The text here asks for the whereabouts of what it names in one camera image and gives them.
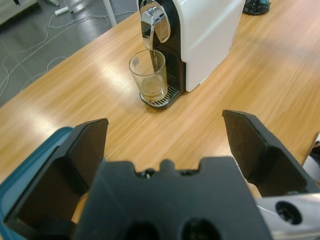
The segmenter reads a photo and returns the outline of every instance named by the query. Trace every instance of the white coffee machine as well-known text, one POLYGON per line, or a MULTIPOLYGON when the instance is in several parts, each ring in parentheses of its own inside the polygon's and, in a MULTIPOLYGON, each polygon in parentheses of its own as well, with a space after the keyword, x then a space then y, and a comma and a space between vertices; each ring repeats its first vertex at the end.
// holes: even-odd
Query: white coffee machine
POLYGON ((227 57, 245 0, 137 0, 147 49, 166 60, 168 94, 145 101, 167 108, 201 84, 227 57))

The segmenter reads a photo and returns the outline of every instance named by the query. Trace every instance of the blue container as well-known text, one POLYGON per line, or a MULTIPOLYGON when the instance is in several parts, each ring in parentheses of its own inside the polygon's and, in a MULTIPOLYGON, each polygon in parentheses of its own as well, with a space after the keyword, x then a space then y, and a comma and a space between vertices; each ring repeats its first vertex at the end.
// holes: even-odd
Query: blue container
POLYGON ((58 129, 0 185, 0 233, 3 240, 25 240, 24 237, 4 226, 4 217, 55 147, 61 145, 72 130, 73 127, 58 129))

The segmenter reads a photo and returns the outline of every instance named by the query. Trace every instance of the glass cup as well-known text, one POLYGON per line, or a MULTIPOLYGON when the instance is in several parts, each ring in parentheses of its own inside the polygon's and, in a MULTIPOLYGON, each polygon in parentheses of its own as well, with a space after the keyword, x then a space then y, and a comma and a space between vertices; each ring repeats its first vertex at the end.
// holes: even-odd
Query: glass cup
POLYGON ((147 101, 159 101, 168 92, 166 58, 157 50, 143 50, 136 53, 129 62, 129 68, 147 101))

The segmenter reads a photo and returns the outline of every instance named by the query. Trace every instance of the wooden table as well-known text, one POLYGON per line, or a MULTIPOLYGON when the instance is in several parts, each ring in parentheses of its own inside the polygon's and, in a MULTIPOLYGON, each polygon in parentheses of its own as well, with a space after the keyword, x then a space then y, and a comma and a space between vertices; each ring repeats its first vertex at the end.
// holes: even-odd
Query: wooden table
POLYGON ((197 168, 231 154, 223 109, 256 115, 301 163, 320 131, 319 13, 320 1, 273 0, 266 15, 242 15, 227 59, 167 110, 140 100, 129 71, 144 49, 134 14, 0 108, 0 182, 57 129, 99 118, 108 161, 197 168))

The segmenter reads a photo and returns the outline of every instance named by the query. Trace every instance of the coffee machine base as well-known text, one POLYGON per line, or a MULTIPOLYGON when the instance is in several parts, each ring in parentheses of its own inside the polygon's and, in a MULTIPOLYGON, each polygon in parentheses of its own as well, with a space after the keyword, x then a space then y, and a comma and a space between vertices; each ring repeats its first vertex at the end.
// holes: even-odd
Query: coffee machine base
POLYGON ((166 109, 173 104, 178 97, 182 95, 183 91, 180 91, 179 89, 175 88, 174 86, 168 85, 168 92, 164 96, 164 98, 158 100, 158 101, 149 101, 146 100, 142 94, 140 93, 140 98, 143 102, 148 104, 149 106, 155 108, 155 109, 166 109))

